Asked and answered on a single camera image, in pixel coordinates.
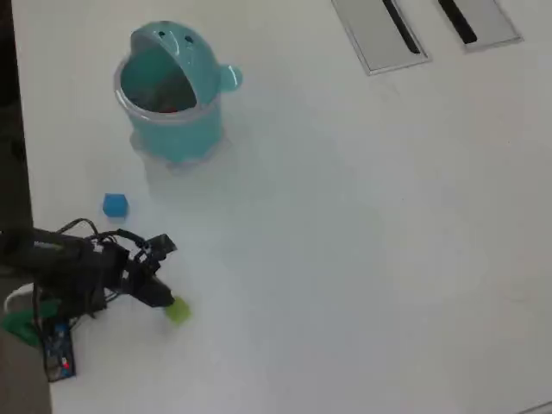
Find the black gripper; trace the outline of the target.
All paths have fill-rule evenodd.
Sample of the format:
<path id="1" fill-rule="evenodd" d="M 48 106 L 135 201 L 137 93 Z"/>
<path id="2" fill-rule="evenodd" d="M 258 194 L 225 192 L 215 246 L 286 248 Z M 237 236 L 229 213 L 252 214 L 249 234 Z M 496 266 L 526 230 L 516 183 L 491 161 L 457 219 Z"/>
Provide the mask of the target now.
<path id="1" fill-rule="evenodd" d="M 151 262 L 128 262 L 122 273 L 122 292 L 150 307 L 166 307 L 166 302 L 173 302 L 171 289 L 161 280 L 155 278 L 158 265 Z"/>

